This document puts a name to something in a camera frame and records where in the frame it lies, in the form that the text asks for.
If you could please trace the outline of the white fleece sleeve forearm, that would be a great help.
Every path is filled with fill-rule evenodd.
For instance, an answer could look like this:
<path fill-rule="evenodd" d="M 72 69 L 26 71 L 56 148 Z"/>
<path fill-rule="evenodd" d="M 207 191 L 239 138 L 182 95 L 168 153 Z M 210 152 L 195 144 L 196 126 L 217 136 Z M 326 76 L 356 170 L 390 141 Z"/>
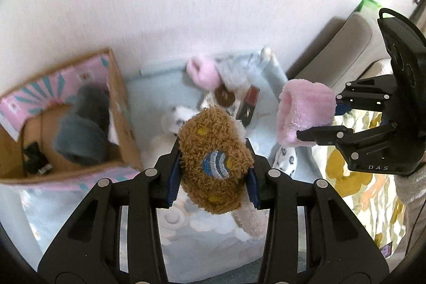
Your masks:
<path fill-rule="evenodd" d="M 396 258 L 401 260 L 425 228 L 425 162 L 410 176 L 396 176 L 395 183 L 397 196 L 405 206 L 406 234 L 395 251 Z"/>

